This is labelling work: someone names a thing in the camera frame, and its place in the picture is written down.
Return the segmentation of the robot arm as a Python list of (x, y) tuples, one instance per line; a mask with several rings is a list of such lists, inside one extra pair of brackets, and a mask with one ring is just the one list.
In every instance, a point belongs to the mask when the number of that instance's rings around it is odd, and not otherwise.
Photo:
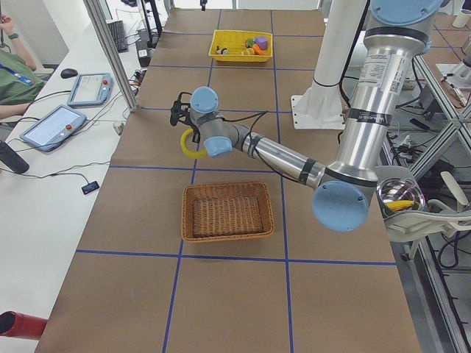
[(440, 1), (334, 1), (312, 85), (292, 97), (300, 129), (339, 129), (333, 162), (323, 165), (242, 125), (227, 123), (208, 87), (191, 95), (189, 117), (210, 157), (239, 149), (314, 190), (317, 220), (349, 232), (367, 219), (375, 165), (412, 60), (430, 46)]

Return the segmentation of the person raised hand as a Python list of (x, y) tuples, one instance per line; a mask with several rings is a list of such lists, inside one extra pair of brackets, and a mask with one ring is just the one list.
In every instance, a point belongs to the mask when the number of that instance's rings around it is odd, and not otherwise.
[(11, 35), (15, 32), (14, 22), (8, 15), (1, 15), (0, 27), (6, 35)]

